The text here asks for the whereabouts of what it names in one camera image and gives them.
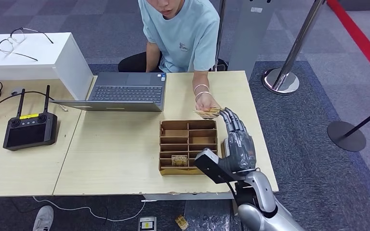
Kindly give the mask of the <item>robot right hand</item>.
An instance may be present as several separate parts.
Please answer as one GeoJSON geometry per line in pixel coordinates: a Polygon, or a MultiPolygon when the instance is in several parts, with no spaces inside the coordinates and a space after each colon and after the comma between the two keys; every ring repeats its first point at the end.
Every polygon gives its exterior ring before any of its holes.
{"type": "Polygon", "coordinates": [[[227,130],[228,156],[219,161],[219,165],[238,175],[247,175],[255,170],[256,154],[253,139],[243,121],[229,108],[219,112],[227,130]]]}

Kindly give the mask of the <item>person's left hand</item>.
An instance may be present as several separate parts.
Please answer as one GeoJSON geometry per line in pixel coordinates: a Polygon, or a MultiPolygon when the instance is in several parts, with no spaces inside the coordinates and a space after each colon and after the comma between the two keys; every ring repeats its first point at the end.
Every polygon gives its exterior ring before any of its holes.
{"type": "Polygon", "coordinates": [[[217,101],[207,93],[203,93],[196,98],[196,114],[203,119],[214,119],[219,116],[221,110],[217,101]]]}

